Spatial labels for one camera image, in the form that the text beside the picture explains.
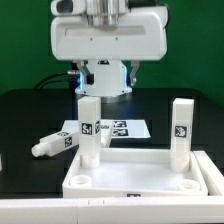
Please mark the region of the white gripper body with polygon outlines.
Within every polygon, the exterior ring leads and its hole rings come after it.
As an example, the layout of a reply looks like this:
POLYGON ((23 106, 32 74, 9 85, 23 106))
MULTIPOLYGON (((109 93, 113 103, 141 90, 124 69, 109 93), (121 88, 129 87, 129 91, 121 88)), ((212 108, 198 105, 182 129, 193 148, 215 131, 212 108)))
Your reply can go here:
POLYGON ((89 26, 85 16, 56 17, 51 46, 58 60, 160 60, 167 52, 165 6, 134 8, 116 26, 89 26))

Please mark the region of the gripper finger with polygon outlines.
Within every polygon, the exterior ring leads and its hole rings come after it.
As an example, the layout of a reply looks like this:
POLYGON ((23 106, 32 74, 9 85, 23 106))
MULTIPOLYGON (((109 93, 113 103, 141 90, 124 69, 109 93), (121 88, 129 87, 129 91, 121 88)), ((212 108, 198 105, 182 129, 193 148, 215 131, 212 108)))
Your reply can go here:
POLYGON ((94 74, 89 71, 87 68, 87 62, 83 60, 77 61, 77 67, 79 71, 84 76, 84 83, 87 85, 93 85, 94 84, 94 74))
POLYGON ((131 62, 131 67, 132 67, 132 70, 131 70, 131 73, 129 75, 129 79, 130 79, 130 85, 134 86, 137 82, 136 74, 139 70, 140 62, 139 61, 132 61, 131 62))

